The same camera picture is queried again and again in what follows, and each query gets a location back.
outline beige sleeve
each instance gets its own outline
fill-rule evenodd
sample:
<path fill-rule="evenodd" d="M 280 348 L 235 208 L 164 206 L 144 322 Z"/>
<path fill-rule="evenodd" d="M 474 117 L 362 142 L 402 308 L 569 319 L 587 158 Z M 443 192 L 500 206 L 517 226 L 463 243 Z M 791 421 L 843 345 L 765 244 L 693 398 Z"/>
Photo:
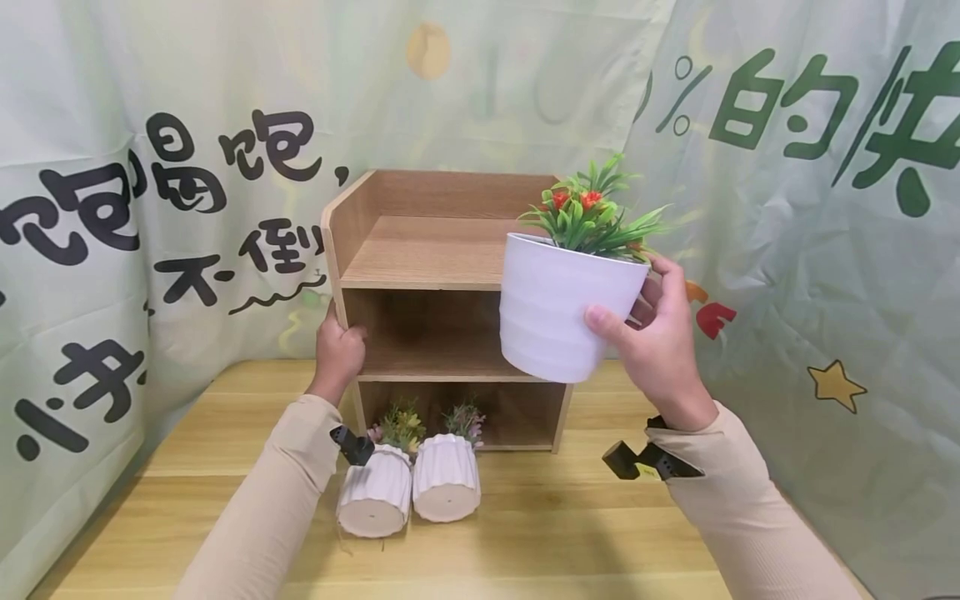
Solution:
<path fill-rule="evenodd" d="M 340 413 L 319 396 L 290 404 L 187 567 L 176 599 L 274 598 L 337 466 Z"/>
<path fill-rule="evenodd" d="M 707 544 L 736 600 L 859 599 L 844 570 L 770 481 L 737 416 L 685 433 L 648 428 L 650 441 L 706 476 L 667 487 Z"/>

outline wooden shelf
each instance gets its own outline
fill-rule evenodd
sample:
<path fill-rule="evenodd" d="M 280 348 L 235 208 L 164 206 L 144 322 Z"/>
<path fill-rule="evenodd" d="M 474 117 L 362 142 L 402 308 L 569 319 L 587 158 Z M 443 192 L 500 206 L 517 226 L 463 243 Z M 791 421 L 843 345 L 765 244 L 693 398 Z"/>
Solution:
<path fill-rule="evenodd" d="M 475 401 L 484 449 L 560 448 L 573 387 L 541 381 L 500 352 L 500 279 L 507 233 L 551 176 L 370 171 L 324 209 L 321 230 L 337 318 L 368 330 L 351 384 L 367 429 L 390 403 L 415 397 L 429 434 Z"/>
<path fill-rule="evenodd" d="M 344 288 L 498 291 L 516 219 L 382 215 L 340 277 Z"/>
<path fill-rule="evenodd" d="M 426 425 L 426 435 L 443 433 L 444 413 L 474 397 L 487 415 L 485 451 L 550 450 L 566 399 L 562 383 L 360 383 L 363 410 L 375 423 L 392 402 L 410 401 Z"/>

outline black clip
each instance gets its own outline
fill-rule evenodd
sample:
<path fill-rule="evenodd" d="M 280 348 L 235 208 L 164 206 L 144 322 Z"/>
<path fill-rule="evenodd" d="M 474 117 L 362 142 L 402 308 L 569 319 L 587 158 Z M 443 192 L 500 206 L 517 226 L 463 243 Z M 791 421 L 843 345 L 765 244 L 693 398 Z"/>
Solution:
<path fill-rule="evenodd" d="M 356 437 L 346 425 L 331 429 L 330 438 L 340 446 L 340 453 L 351 465 L 363 467 L 373 456 L 374 443 L 367 437 Z"/>
<path fill-rule="evenodd" d="M 603 462 L 620 479 L 637 479 L 640 469 L 637 463 L 652 467 L 662 481 L 671 477 L 703 477 L 698 468 L 693 467 L 673 454 L 664 451 L 655 444 L 648 444 L 643 451 L 636 454 L 623 440 L 617 442 L 603 455 Z"/>

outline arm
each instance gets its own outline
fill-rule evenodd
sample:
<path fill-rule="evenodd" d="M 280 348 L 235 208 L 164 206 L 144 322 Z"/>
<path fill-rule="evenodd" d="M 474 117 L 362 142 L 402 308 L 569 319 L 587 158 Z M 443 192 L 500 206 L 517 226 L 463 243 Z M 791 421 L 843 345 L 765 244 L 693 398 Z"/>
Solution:
<path fill-rule="evenodd" d="M 344 331 L 333 303 L 317 330 L 317 369 L 217 519 L 174 594 L 178 600 L 274 598 L 336 470 L 330 430 L 340 398 L 363 366 L 362 328 Z"/>
<path fill-rule="evenodd" d="M 615 345 L 627 374 L 669 429 L 651 442 L 704 477 L 667 481 L 674 501 L 700 530 L 731 595 L 738 600 L 859 598 L 843 569 L 770 481 L 743 423 L 713 401 L 697 372 L 693 325 L 679 265 L 656 257 L 637 299 L 635 323 L 592 306 L 590 329 Z"/>
<path fill-rule="evenodd" d="M 850 579 L 770 481 L 737 416 L 686 433 L 647 429 L 650 441 L 702 471 L 670 478 L 677 506 L 700 530 L 734 598 L 858 599 Z"/>

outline red flower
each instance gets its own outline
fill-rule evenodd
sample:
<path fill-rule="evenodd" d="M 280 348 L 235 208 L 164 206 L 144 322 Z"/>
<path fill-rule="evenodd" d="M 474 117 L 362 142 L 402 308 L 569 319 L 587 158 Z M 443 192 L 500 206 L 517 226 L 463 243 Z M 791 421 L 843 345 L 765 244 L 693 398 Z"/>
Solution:
<path fill-rule="evenodd" d="M 554 192 L 553 193 L 553 205 L 557 207 L 557 210 L 564 208 L 566 201 L 570 199 L 570 195 L 566 192 Z"/>
<path fill-rule="evenodd" d="M 603 194 L 594 190 L 584 192 L 580 195 L 580 203 L 584 206 L 584 210 L 590 210 L 594 204 L 597 204 L 601 200 L 603 200 Z"/>

